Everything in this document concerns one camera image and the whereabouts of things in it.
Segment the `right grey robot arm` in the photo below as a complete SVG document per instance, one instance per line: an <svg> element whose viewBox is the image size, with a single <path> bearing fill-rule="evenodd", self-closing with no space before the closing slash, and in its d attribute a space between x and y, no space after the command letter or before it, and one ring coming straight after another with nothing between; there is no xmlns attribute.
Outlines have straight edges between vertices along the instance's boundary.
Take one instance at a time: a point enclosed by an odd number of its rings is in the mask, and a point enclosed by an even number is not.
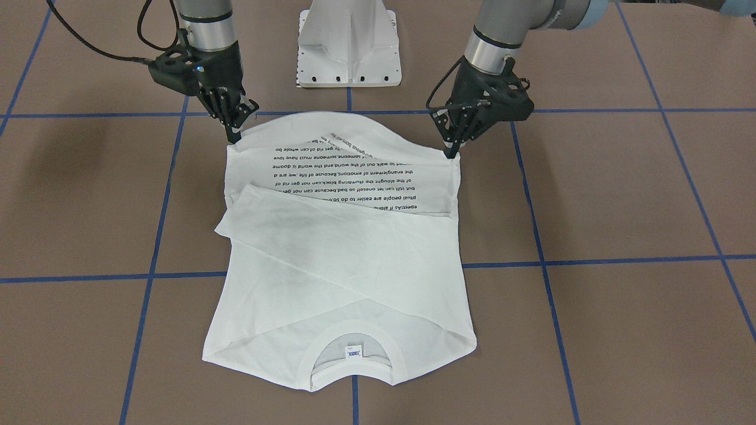
<svg viewBox="0 0 756 425"><path fill-rule="evenodd" d="M178 1L179 43L187 57L191 95L222 124L229 143L259 105L243 88L243 67L230 1Z"/></svg>

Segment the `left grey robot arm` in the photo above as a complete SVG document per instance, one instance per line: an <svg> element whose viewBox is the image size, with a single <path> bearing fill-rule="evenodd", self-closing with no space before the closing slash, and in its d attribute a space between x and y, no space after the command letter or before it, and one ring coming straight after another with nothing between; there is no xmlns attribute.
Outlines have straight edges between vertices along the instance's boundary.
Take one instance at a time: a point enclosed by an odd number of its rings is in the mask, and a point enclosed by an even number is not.
<svg viewBox="0 0 756 425"><path fill-rule="evenodd" d="M530 83L514 73L531 30L574 30L596 24L607 1L484 1L464 54L448 70L454 76L444 105L427 104L448 158L496 123L524 121L535 106Z"/></svg>

